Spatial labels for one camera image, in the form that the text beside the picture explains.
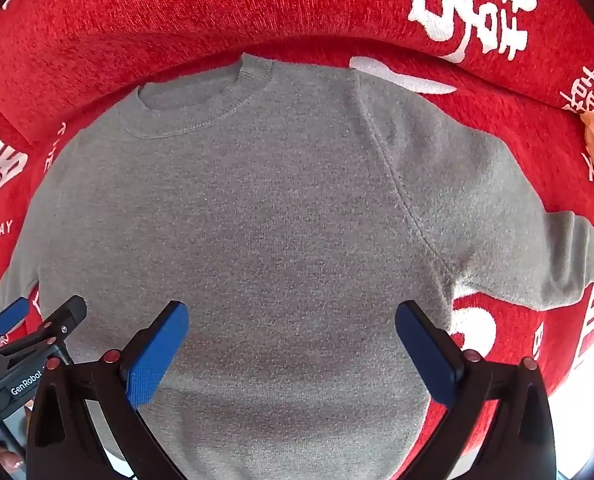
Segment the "person's left hand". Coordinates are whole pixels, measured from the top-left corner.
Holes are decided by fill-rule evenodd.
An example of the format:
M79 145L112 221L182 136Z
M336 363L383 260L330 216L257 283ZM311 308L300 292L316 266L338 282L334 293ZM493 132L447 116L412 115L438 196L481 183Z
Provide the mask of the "person's left hand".
M0 445L0 465L6 472L15 472L24 464L24 460L16 453Z

